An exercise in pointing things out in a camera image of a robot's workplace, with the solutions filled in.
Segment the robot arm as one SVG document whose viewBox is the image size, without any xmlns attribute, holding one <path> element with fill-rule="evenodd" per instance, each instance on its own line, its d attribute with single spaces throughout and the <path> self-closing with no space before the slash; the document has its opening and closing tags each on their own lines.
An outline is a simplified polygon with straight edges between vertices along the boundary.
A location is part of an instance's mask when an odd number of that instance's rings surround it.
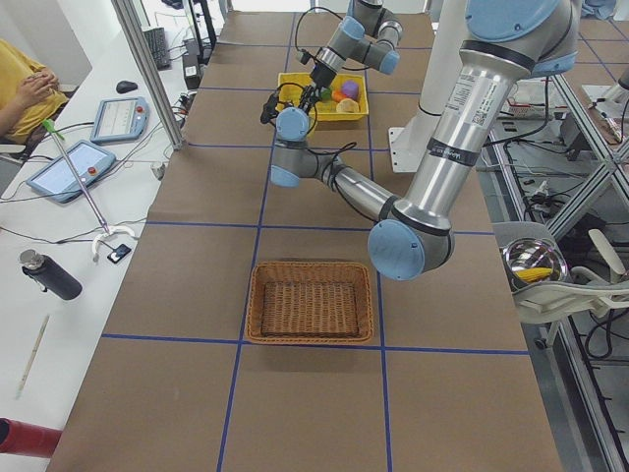
<svg viewBox="0 0 629 472">
<path fill-rule="evenodd" d="M 299 108 L 310 112 L 349 60 L 381 74 L 392 74 L 400 60 L 397 46 L 402 36 L 397 17 L 380 1 L 351 1 L 332 37 L 317 53 L 296 48 L 301 63 L 314 63 Z"/>
<path fill-rule="evenodd" d="M 295 187 L 315 178 L 373 223 L 373 266 L 393 280 L 410 280 L 444 265 L 454 250 L 449 213 L 486 142 L 508 93 L 520 80 L 548 77 L 575 62 L 581 15 L 577 1 L 468 1 L 455 24 L 462 33 L 460 72 L 428 141 L 416 148 L 419 166 L 404 196 L 396 196 L 345 165 L 335 152 L 313 151 L 310 113 L 348 60 L 389 74 L 399 62 L 403 29 L 378 1 L 353 1 L 333 36 L 314 56 L 298 102 L 268 100 L 261 121 L 276 137 L 271 182 Z"/>
</svg>

